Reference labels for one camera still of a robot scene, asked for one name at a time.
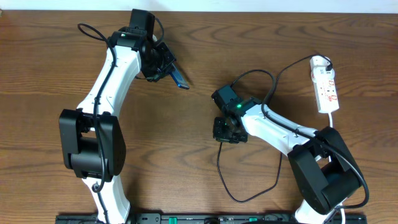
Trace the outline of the blue smartphone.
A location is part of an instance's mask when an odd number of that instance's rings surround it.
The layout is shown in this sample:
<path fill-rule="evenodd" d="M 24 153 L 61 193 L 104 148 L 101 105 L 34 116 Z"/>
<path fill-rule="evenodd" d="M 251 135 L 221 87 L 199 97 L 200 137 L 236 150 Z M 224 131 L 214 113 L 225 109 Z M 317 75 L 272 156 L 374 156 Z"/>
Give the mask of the blue smartphone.
<path fill-rule="evenodd" d="M 170 76 L 173 78 L 174 82 L 179 88 L 184 90 L 190 89 L 188 83 L 185 81 L 184 77 L 182 76 L 182 74 L 180 73 L 180 71 L 178 70 L 178 68 L 175 66 L 174 63 L 172 64 Z"/>

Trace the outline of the white power strip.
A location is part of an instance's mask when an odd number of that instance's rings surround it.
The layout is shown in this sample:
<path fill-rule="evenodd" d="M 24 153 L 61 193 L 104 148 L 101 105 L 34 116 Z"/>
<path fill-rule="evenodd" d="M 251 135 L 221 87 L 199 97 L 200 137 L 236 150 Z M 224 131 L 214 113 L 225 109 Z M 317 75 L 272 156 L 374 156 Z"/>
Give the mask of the white power strip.
<path fill-rule="evenodd" d="M 319 113 L 332 113 L 340 108 L 335 85 L 335 71 L 327 57 L 310 59 L 311 79 Z"/>

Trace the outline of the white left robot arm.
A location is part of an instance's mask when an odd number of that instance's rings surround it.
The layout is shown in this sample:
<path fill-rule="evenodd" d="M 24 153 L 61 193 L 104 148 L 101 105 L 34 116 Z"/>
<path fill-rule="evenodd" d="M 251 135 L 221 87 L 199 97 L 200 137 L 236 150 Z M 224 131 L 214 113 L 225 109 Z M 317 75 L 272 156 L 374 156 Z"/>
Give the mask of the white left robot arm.
<path fill-rule="evenodd" d="M 139 73 L 156 82 L 178 70 L 168 46 L 144 30 L 99 39 L 106 42 L 107 54 L 95 84 L 76 109 L 64 109 L 59 117 L 63 161 L 94 198 L 98 214 L 90 222 L 126 223 L 131 204 L 120 176 L 126 160 L 120 110 Z"/>

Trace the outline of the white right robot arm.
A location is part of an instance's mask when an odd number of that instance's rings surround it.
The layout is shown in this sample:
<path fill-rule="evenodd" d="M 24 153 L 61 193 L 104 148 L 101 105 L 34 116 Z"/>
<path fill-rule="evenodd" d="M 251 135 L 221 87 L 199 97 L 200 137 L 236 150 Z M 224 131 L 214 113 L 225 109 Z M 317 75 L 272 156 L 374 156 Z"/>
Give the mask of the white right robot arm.
<path fill-rule="evenodd" d="M 238 144 L 254 136 L 287 156 L 303 202 L 293 214 L 298 223 L 327 223 L 341 210 L 364 207 L 369 187 L 339 132 L 294 123 L 256 98 L 244 100 L 229 90 L 212 99 L 222 112 L 213 125 L 220 143 Z"/>

